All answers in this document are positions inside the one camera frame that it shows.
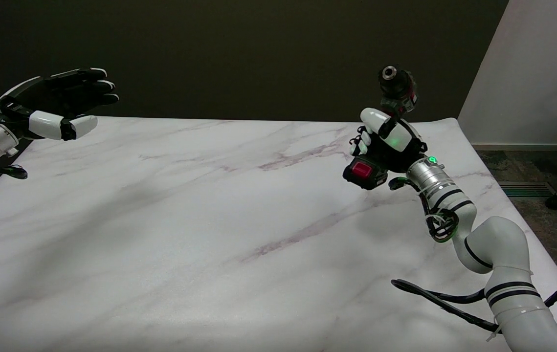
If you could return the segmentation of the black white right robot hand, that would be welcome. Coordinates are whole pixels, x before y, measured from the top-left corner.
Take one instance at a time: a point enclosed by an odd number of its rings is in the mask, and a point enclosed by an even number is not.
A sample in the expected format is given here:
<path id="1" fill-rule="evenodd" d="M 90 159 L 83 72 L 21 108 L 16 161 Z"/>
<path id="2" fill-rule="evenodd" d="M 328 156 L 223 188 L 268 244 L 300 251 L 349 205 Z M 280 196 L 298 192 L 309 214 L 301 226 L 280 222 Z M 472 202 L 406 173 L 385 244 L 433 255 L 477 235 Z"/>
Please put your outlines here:
<path id="1" fill-rule="evenodd" d="M 404 119 L 373 108 L 363 109 L 359 117 L 363 125 L 350 140 L 352 156 L 363 154 L 398 174 L 404 174 L 410 165 L 425 157 L 426 143 Z"/>

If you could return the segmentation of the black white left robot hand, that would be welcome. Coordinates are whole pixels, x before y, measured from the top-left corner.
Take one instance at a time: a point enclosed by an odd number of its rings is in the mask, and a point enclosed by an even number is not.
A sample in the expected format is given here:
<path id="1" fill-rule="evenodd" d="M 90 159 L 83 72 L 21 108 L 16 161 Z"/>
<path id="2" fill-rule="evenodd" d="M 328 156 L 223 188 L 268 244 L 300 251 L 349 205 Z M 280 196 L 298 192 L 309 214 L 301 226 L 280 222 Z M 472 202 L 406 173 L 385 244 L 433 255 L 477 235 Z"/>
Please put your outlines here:
<path id="1" fill-rule="evenodd" d="M 119 102 L 115 84 L 99 67 L 34 77 L 0 98 L 0 124 L 17 138 L 76 140 L 97 127 L 97 107 Z"/>

